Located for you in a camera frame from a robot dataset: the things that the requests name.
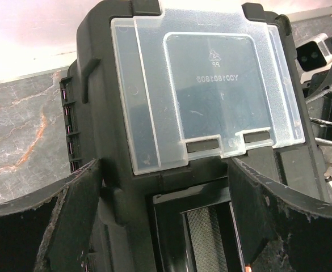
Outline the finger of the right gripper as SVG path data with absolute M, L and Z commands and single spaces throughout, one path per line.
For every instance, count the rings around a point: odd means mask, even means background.
M 332 66 L 304 83 L 304 96 L 316 142 L 332 146 Z

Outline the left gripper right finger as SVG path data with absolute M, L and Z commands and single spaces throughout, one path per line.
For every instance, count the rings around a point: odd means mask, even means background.
M 332 204 L 239 159 L 228 163 L 228 182 L 243 259 L 252 271 L 332 271 Z

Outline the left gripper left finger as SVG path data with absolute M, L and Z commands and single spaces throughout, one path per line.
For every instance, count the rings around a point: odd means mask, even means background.
M 100 162 L 0 204 L 0 271 L 84 271 L 102 185 Z

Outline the black plastic toolbox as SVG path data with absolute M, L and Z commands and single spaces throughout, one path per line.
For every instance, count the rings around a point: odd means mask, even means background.
M 330 203 L 289 19 L 237 1 L 101 1 L 61 80 L 70 168 L 102 185 L 84 271 L 245 271 L 239 159 Z

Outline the aluminium frame rail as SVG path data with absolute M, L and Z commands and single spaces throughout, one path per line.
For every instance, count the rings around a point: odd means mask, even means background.
M 300 0 L 300 1 L 263 1 L 268 11 L 286 15 L 291 22 L 332 16 L 332 1 Z

